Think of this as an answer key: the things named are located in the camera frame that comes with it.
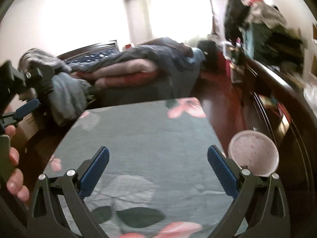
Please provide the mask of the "person's left hand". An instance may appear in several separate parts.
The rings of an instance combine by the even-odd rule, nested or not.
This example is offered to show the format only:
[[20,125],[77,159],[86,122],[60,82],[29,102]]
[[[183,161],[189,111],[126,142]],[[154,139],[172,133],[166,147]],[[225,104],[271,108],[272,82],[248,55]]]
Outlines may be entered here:
[[10,147],[9,159],[13,165],[14,171],[7,181],[7,190],[21,202],[27,203],[30,198],[30,192],[24,185],[24,176],[22,171],[17,168],[19,164],[19,152],[16,148]]

